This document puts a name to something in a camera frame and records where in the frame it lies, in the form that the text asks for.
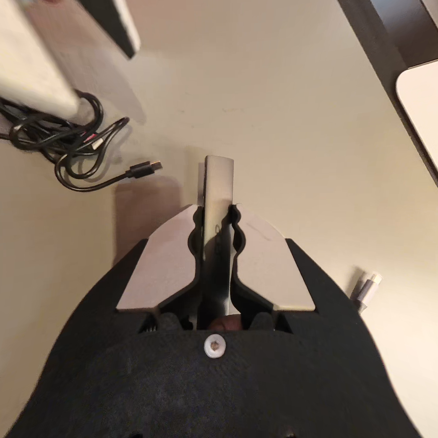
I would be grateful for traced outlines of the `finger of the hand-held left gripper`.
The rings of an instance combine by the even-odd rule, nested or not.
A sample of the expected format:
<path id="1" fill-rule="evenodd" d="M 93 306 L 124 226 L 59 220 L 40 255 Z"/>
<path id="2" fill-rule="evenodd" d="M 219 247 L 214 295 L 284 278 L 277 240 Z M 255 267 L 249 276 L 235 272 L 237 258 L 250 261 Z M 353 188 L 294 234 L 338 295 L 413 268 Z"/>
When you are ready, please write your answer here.
<path id="1" fill-rule="evenodd" d="M 60 118 L 73 118 L 80 105 L 18 1 L 0 2 L 0 95 Z"/>
<path id="2" fill-rule="evenodd" d="M 129 59 L 137 54 L 141 39 L 126 1 L 80 0 L 79 3 Z"/>

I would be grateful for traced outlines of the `grey usb hub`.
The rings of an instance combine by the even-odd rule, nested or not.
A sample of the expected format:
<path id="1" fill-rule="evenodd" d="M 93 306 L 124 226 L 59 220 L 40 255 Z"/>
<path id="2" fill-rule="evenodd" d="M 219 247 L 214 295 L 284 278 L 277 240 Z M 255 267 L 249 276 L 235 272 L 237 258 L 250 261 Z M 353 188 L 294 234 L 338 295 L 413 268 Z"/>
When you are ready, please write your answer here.
<path id="1" fill-rule="evenodd" d="M 233 180 L 232 159 L 212 155 L 205 157 L 199 308 L 199 319 L 205 327 L 212 320 L 226 316 L 229 312 Z"/>

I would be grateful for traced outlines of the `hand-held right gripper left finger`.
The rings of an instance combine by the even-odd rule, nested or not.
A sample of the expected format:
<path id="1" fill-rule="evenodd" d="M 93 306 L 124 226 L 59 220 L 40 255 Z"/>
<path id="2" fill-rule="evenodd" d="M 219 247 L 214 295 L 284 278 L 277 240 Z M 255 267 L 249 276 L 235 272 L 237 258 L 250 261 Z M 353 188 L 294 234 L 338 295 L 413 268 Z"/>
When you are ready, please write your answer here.
<path id="1" fill-rule="evenodd" d="M 197 287 L 202 207 L 189 205 L 149 237 L 116 306 L 119 312 L 165 313 Z"/>

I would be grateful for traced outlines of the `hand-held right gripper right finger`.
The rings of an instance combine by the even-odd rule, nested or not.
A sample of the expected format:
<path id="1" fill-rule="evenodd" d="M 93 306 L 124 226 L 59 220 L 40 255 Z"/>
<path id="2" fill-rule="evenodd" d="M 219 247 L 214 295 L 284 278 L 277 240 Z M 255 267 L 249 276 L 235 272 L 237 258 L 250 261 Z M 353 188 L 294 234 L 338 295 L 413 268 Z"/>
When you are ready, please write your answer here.
<path id="1" fill-rule="evenodd" d="M 242 204 L 233 205 L 234 248 L 232 286 L 237 294 L 267 311 L 316 309 L 308 287 L 287 244 L 276 227 Z"/>

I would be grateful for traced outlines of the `white rounded device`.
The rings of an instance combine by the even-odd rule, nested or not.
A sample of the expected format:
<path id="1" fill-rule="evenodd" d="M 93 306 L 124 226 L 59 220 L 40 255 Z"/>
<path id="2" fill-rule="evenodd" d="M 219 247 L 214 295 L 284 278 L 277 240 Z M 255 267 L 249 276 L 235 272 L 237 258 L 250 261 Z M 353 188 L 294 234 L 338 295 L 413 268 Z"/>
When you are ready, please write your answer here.
<path id="1" fill-rule="evenodd" d="M 396 80 L 397 97 L 435 170 L 438 169 L 438 61 L 402 72 Z"/>

